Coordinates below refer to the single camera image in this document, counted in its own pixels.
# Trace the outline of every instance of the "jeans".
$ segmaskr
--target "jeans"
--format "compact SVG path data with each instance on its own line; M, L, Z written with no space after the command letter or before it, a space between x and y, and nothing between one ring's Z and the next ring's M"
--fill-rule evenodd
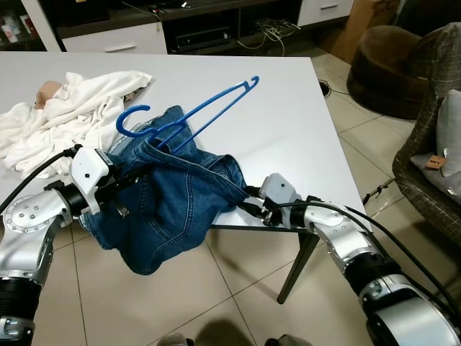
M181 107L139 125L158 128L183 116ZM149 165L149 173L136 184L119 192L117 201L130 211L126 218L114 203L96 215L80 217L104 249L118 249L127 266L141 275L155 272L161 263L183 251L198 247L216 215L234 208L248 195L240 167L229 155L216 156L199 150L194 141L174 156L169 152L191 136L186 127L162 151L157 143L176 128L160 133L155 139L123 137L109 150L109 157L123 163L115 178Z

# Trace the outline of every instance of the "white table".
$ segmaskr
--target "white table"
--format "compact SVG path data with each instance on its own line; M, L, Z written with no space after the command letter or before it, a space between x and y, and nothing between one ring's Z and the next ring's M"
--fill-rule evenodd
M127 127L161 115L172 105L187 112L218 92L259 76L251 92L197 137L198 146L236 157L248 185L260 186L267 175L279 172L303 197L315 195L364 210L309 58L2 53L0 113L19 102L33 105L42 83L64 83L67 71L91 78L123 70L139 70L156 80L135 101L150 105L151 111L133 114ZM192 117L192 130L239 92ZM36 179L22 195L35 194L56 179ZM19 173L0 165L0 200L19 182ZM243 229L260 227L261 221L237 209L219 215L214 224Z

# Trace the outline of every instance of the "white towel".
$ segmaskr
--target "white towel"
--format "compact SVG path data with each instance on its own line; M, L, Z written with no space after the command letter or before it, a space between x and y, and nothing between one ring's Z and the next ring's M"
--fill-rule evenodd
M152 76L138 71L114 72L84 79L68 72L64 84L43 110L20 103L0 115L0 158L24 179L44 161L74 142L106 151L123 112L123 96L146 87ZM60 159L40 175L68 173L70 159Z

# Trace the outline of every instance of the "tile floor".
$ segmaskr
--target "tile floor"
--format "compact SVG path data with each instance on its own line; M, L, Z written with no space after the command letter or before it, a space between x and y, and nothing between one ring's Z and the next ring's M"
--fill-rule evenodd
M350 66L317 48L310 55L318 78L347 93ZM370 112L345 94L333 92L326 102L364 196L393 176L393 157L413 123ZM437 233L395 184L371 199L366 209L440 280L457 277L454 256L437 242ZM407 272L424 280L378 236ZM55 260L35 320L34 346L155 345L173 331L198 337L207 324L222 320L240 331L240 341L247 340L239 345L263 346L267 338L284 333L315 346L371 345L357 297L324 244L315 250L285 305L279 305L275 298L297 252L293 234L214 230L200 247L173 258L149 277L131 273L117 252L102 250L77 224L55 243ZM219 345L230 340L218 334Z

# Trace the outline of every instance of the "white drawer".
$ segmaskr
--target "white drawer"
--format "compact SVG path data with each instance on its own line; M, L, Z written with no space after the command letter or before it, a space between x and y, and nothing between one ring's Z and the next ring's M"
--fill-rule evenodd
M161 23L64 38L63 43L68 52L77 53L166 54Z
M354 0L303 0L299 26L349 16Z

